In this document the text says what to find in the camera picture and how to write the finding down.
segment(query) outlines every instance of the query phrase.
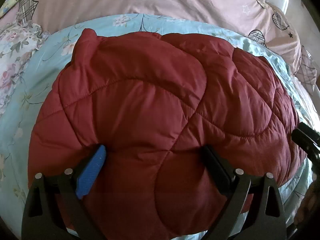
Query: silver screw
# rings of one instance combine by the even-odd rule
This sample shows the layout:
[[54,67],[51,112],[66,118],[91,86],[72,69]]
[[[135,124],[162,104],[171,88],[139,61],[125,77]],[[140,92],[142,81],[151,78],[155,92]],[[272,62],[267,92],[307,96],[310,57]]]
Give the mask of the silver screw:
[[273,179],[273,174],[271,173],[271,172],[267,172],[267,178],[269,178],[269,179]]
[[41,179],[41,177],[42,177],[42,173],[40,173],[40,172],[35,175],[36,179]]
[[73,173],[73,170],[71,168],[67,168],[65,171],[64,171],[64,174],[66,175],[70,175]]
[[236,169],[236,174],[243,175],[244,171],[242,169]]

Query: white star outline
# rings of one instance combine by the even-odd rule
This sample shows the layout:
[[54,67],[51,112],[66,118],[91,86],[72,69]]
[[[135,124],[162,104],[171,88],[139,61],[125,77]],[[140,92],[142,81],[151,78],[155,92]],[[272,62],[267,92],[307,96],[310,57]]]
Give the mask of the white star outline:
[[248,5],[243,5],[242,8],[243,8],[243,12],[248,16],[249,13],[251,12],[251,11],[249,10]]

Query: red quilted blanket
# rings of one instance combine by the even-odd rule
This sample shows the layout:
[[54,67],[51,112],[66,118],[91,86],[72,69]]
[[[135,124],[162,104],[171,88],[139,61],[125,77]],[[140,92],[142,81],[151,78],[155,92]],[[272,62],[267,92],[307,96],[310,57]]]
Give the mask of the red quilted blanket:
[[110,240],[171,239],[207,230],[226,200],[200,146],[280,186],[305,158],[290,139],[298,122],[268,61],[223,39],[85,29],[33,128],[28,177],[60,174],[104,144],[83,199],[94,221]]

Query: folded blanket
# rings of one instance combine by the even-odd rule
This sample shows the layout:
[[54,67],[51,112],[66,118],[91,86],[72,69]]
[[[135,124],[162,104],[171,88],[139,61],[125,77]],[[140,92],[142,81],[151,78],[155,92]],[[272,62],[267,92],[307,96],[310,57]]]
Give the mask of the folded blanket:
[[202,34],[85,29],[34,125],[28,178],[104,144],[108,160],[84,198],[94,221],[108,239],[171,239],[207,230],[225,202],[201,145],[280,186],[305,158],[290,139],[298,123],[264,57]]

